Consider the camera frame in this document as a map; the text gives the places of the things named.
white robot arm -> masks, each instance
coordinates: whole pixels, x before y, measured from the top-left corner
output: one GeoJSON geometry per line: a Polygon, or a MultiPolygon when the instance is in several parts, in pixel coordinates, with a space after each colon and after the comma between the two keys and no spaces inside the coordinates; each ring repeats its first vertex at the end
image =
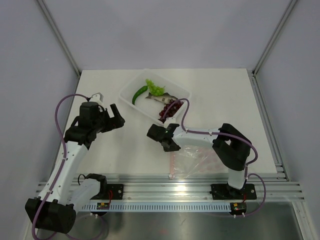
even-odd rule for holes
{"type": "Polygon", "coordinates": [[[230,134],[250,143],[244,135],[228,123],[224,123],[220,128],[188,128],[188,132],[176,123],[169,124],[167,128],[153,124],[147,136],[156,142],[160,142],[165,152],[178,151],[181,147],[187,145],[213,148],[228,168],[228,187],[233,190],[241,190],[246,182],[245,167],[251,150],[250,146],[231,137],[208,133],[230,134]]]}
{"type": "Polygon", "coordinates": [[[32,222],[42,204],[35,223],[38,229],[66,234],[74,225],[76,214],[83,205],[95,196],[108,195],[106,177],[91,173],[69,196],[69,189],[79,164],[97,134],[121,128],[125,124],[125,120],[121,117],[115,104],[110,105],[114,117],[109,116],[107,109],[102,105],[102,98],[100,93],[96,93],[88,99],[88,102],[81,104],[79,116],[74,119],[71,127],[65,132],[66,157],[63,158],[63,153],[58,157],[55,168],[43,190],[38,197],[29,198],[25,204],[25,210],[32,222]]]}

white plastic tray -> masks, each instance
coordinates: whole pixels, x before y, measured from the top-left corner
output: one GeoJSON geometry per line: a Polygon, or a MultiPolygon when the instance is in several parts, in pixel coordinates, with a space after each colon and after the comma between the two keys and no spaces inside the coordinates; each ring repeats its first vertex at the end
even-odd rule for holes
{"type": "MultiPolygon", "coordinates": [[[[163,126],[163,123],[159,121],[159,113],[163,110],[164,104],[153,99],[146,98],[149,94],[149,90],[138,96],[135,101],[135,105],[132,104],[132,98],[135,93],[143,86],[146,86],[146,79],[150,79],[156,86],[164,87],[164,92],[175,96],[178,99],[191,98],[191,92],[184,87],[175,84],[164,76],[160,76],[148,69],[143,70],[133,79],[131,79],[119,92],[119,98],[125,103],[138,110],[142,114],[148,116],[158,124],[163,126]]],[[[187,104],[184,103],[182,107],[175,113],[176,118],[180,113],[184,112],[187,104]]]]}

clear plastic bag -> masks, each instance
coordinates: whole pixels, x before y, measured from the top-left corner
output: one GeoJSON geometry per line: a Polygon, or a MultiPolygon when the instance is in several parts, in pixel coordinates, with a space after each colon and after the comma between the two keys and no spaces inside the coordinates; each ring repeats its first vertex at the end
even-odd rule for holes
{"type": "Polygon", "coordinates": [[[227,172],[212,148],[184,146],[170,155],[171,178],[195,178],[227,172]]]}

fish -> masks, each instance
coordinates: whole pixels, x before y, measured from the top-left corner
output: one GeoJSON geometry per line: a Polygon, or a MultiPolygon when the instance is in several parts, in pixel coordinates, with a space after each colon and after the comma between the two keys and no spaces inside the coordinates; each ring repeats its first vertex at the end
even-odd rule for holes
{"type": "Polygon", "coordinates": [[[153,99],[156,100],[157,102],[163,103],[163,104],[169,104],[170,100],[178,100],[175,96],[171,96],[169,93],[165,92],[161,96],[154,96],[149,92],[149,95],[145,97],[146,99],[153,99]]]}

green chili pepper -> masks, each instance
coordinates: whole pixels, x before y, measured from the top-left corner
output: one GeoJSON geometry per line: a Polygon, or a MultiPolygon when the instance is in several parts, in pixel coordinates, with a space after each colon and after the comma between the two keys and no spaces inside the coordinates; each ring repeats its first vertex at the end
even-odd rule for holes
{"type": "Polygon", "coordinates": [[[143,94],[145,91],[148,90],[148,86],[143,86],[142,88],[140,88],[134,95],[132,98],[132,104],[135,105],[136,99],[137,97],[139,97],[141,94],[143,94]]]}

